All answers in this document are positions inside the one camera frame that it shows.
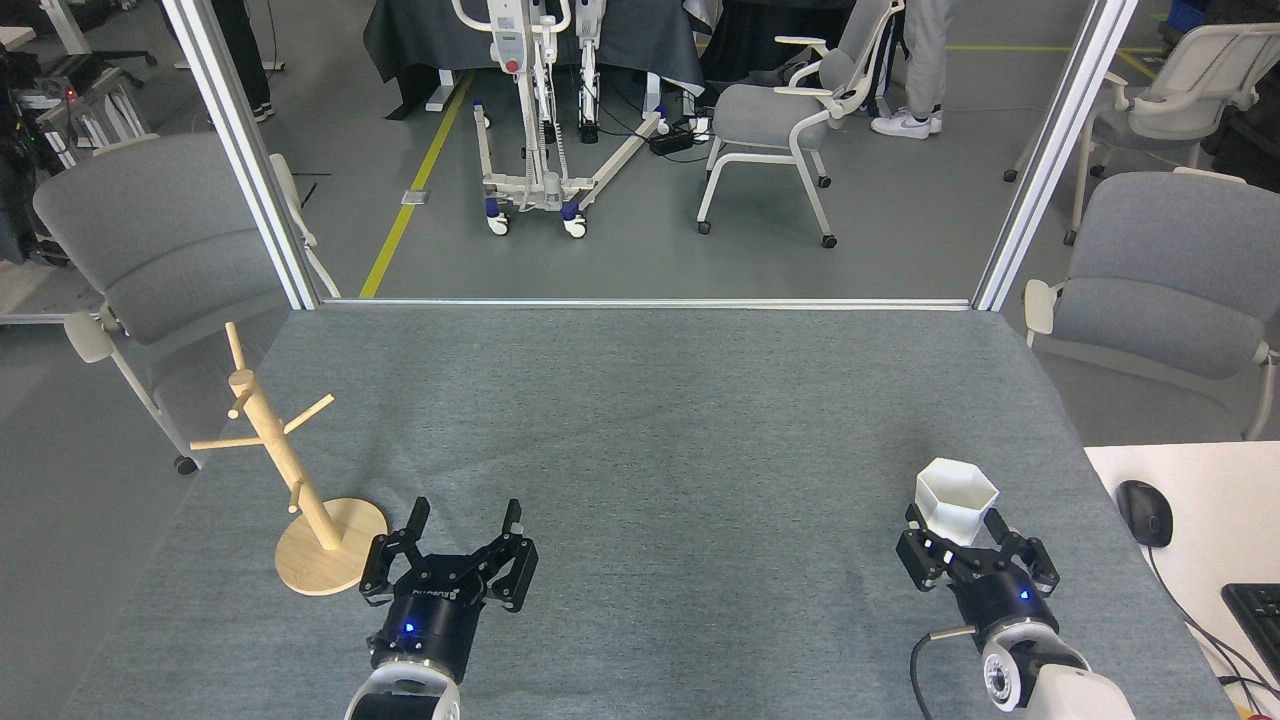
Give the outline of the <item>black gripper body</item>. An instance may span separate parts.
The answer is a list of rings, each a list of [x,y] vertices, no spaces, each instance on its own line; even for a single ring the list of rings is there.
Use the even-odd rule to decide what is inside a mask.
[[[477,566],[430,560],[429,578],[421,569],[401,577],[392,585],[387,620],[367,638],[371,667],[396,660],[421,662],[461,684],[484,607]]]
[[[1021,570],[988,574],[970,582],[951,580],[959,612],[975,628],[975,646],[983,646],[992,632],[1009,623],[1033,620],[1053,632],[1059,621],[1030,578]]]

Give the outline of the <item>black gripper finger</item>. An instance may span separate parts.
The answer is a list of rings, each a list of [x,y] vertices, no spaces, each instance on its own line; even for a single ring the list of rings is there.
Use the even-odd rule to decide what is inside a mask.
[[[520,501],[508,502],[499,536],[480,551],[477,571],[484,598],[498,602],[507,612],[518,612],[525,602],[538,566],[538,550],[520,524]]]
[[[997,560],[1006,565],[1014,559],[1019,560],[1033,587],[1043,597],[1050,597],[1059,584],[1060,575],[1043,542],[1012,529],[997,509],[986,511],[986,529],[997,543]]]
[[[430,503],[428,498],[417,497],[404,528],[372,537],[364,573],[358,583],[358,592],[369,606],[379,607],[393,601],[394,591],[392,589],[389,573],[397,556],[406,556],[411,568],[416,568],[422,561],[419,542],[429,514]]]
[[[952,578],[952,561],[945,556],[961,553],[965,547],[933,532],[916,503],[908,505],[905,519],[908,528],[899,537],[895,551],[914,585],[919,591],[932,591],[943,575]],[[950,584],[955,585],[956,580],[952,578]]]

